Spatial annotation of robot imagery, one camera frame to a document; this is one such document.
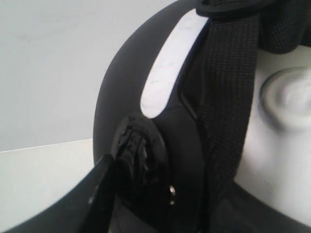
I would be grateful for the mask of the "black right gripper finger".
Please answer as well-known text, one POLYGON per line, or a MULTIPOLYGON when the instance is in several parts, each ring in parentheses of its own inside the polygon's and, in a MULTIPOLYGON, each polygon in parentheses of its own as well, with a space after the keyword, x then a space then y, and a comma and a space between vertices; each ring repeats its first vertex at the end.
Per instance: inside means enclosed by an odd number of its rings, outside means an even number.
POLYGON ((114 206, 114 159, 104 155, 71 191, 10 233, 106 233, 114 206))

